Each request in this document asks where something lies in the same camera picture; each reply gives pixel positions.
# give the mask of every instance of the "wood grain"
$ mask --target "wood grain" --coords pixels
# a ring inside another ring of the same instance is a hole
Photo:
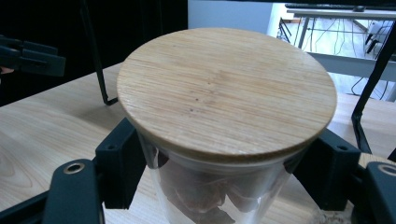
[[[323,67],[259,33],[205,28],[159,37],[118,77],[134,126],[196,160],[265,161],[302,149],[327,126],[336,92]]]
[[[120,66],[105,71],[110,97]],[[329,129],[356,146],[350,115],[356,96],[338,95]],[[396,104],[369,100],[362,126],[376,156],[396,146]],[[47,190],[52,172],[95,148],[126,116],[120,104],[105,106],[96,74],[0,107],[0,211]],[[315,223],[318,207],[295,177],[285,184],[262,223]],[[105,210],[106,223],[168,223],[147,169],[129,210]]]

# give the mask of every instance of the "bamboo lid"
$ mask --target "bamboo lid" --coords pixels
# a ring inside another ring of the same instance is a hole
[[[117,86],[140,133],[201,161],[287,156],[315,140],[336,107],[330,76],[309,54],[225,28],[151,40],[125,60]]]

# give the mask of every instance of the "chair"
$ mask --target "chair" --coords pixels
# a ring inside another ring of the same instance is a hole
[[[372,22],[372,24],[370,25],[370,29],[368,31],[367,39],[365,41],[365,45],[367,45],[371,40],[371,44],[367,48],[366,53],[370,53],[377,43],[384,43],[385,39],[388,36],[392,24],[393,21]]]

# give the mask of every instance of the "clear glass container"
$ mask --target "clear glass container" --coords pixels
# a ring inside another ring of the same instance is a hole
[[[140,141],[170,223],[259,223],[303,153],[221,164],[179,156],[141,134]]]

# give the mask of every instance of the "floor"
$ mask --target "floor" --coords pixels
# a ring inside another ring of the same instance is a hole
[[[289,35],[290,43],[294,46],[298,46],[299,44],[299,37],[303,24],[304,19],[302,19],[300,23],[286,23],[291,32],[291,35]],[[305,35],[302,47],[305,51],[354,58],[375,59],[375,56],[381,48],[381,45],[378,44],[370,53],[365,52],[368,45],[366,46],[364,43],[367,38],[364,27],[368,26],[369,21],[360,21],[360,23],[356,23],[352,20],[343,19],[316,19],[311,20],[308,27],[312,28],[313,24],[315,24],[315,30],[309,29]],[[367,78],[332,73],[330,73],[330,75],[337,91],[342,93],[360,95],[367,83]],[[380,80],[371,97],[377,100],[386,100],[394,85],[394,82]]]

